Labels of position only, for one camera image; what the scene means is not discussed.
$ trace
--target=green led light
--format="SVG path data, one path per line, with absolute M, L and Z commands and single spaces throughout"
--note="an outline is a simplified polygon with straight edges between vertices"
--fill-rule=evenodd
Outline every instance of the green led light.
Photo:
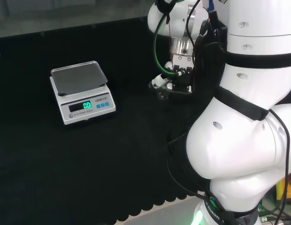
M 201 211 L 198 211 L 191 225 L 199 225 L 201 223 L 202 218 L 203 218 L 203 213 Z
M 217 209 L 217 205 L 214 203 L 214 201 L 210 200 L 210 202 L 213 204 L 213 206 Z

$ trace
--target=green digital display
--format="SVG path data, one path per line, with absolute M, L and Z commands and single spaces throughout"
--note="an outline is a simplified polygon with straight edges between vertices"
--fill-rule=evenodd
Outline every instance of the green digital display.
M 74 112 L 74 111 L 78 111 L 78 110 L 82 110 L 82 109 L 88 109 L 91 107 L 92 107 L 91 102 L 86 101 L 86 102 L 81 102 L 81 103 L 77 103 L 74 105 L 70 105 L 69 110 L 70 110 L 70 112 Z
M 92 105 L 91 105 L 90 101 L 88 101 L 88 102 L 83 102 L 83 108 L 84 108 L 84 109 L 88 109 L 88 108 L 91 108 L 91 107 L 92 107 Z

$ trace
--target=black tablecloth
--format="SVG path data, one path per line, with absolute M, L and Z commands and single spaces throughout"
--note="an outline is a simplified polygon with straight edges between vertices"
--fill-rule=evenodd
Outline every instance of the black tablecloth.
M 147 89 L 159 74 L 152 39 L 146 18 L 0 38 L 0 225 L 114 223 L 186 197 L 165 167 L 166 136 L 196 119 L 219 75 L 193 97 L 159 102 Z M 168 38 L 157 45 L 165 63 Z M 65 126 L 50 71 L 91 60 L 116 112 Z

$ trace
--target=digital scale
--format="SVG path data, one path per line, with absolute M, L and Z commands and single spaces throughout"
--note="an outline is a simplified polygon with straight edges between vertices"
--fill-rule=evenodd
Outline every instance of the digital scale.
M 64 124 L 116 110 L 107 78 L 96 61 L 53 69 L 50 77 Z

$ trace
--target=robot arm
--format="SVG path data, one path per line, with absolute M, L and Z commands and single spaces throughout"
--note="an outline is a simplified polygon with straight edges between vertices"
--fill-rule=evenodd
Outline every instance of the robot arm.
M 228 0 L 225 5 L 224 2 L 214 0 L 215 8 L 220 10 L 219 18 L 228 25 L 228 53 L 247 60 L 276 58 L 283 62 L 282 56 L 291 57 L 291 0 Z M 185 5 L 184 10 L 177 11 L 175 6 L 170 14 L 171 34 L 188 42 L 184 38 L 185 26 L 179 22 L 184 23 L 187 5 L 192 3 L 179 4 Z M 197 15 L 195 20 L 206 19 Z M 161 17 L 155 6 L 151 16 L 154 19 L 148 18 L 148 22 L 153 30 L 155 21 Z M 197 36 L 198 25 L 197 22 L 193 25 L 193 38 Z M 165 24 L 161 34 L 167 36 L 166 32 Z M 173 54 L 174 65 L 189 65 L 176 60 L 177 57 L 182 60 L 190 56 L 177 51 Z M 254 120 L 215 97 L 188 133 L 186 151 L 190 164 L 199 175 L 211 180 L 214 197 L 225 210 L 246 215 L 242 220 L 236 218 L 236 224 L 260 225 L 255 207 L 286 172 L 291 173 L 291 141 L 290 147 L 287 141 L 291 137 L 291 104 L 274 106 L 291 91 L 291 63 L 276 67 L 226 64 L 220 86 L 263 110 L 273 109 L 290 133 L 273 113 L 261 121 Z M 287 149 L 290 149 L 289 163 Z M 196 208 L 195 215 L 199 211 L 203 216 L 201 225 L 221 224 L 204 201 Z
M 191 11 L 191 8 L 196 3 L 196 0 L 184 0 L 175 4 L 173 10 L 170 13 L 170 36 L 173 38 L 186 39 L 189 37 L 186 34 L 186 21 Z M 161 13 L 155 4 L 152 5 L 148 14 L 148 26 L 154 33 L 161 19 L 163 13 Z M 192 39 L 196 40 L 199 35 L 199 31 L 204 20 L 208 19 L 208 12 L 203 8 L 203 1 L 201 0 L 195 8 L 193 15 L 189 21 L 189 31 Z M 159 35 L 169 36 L 169 26 L 164 22 L 161 27 Z
M 181 94 L 191 94 L 192 92 L 193 43 L 187 34 L 186 23 L 195 3 L 196 0 L 178 1 L 170 12 L 169 24 L 165 20 L 159 29 L 159 35 L 172 37 L 171 61 L 167 62 L 164 68 L 174 72 L 179 72 L 180 69 L 185 71 L 185 74 L 179 75 L 180 77 L 175 82 L 164 74 L 158 75 L 150 82 L 149 87 L 157 91 L 158 98 L 161 100 L 167 99 L 171 92 Z M 153 4 L 148 14 L 148 25 L 152 32 L 155 32 L 162 16 L 163 13 L 159 11 L 157 5 Z M 207 20 L 208 12 L 203 8 L 201 0 L 188 23 L 188 30 L 193 40 L 197 39 L 203 21 L 207 22 Z

